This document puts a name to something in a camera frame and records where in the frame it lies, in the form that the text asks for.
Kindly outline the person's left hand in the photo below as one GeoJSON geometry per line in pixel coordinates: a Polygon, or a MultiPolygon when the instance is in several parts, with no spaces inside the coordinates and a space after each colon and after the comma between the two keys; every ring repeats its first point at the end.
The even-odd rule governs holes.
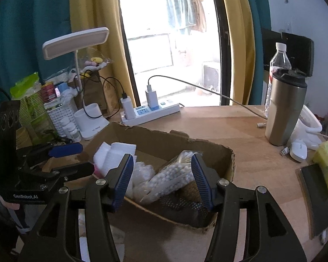
{"type": "Polygon", "coordinates": [[[9,203],[9,202],[6,202],[1,196],[0,196],[0,201],[1,201],[2,205],[4,207],[6,207],[7,209],[19,210],[19,208],[20,208],[20,204],[19,203],[9,203]]]}

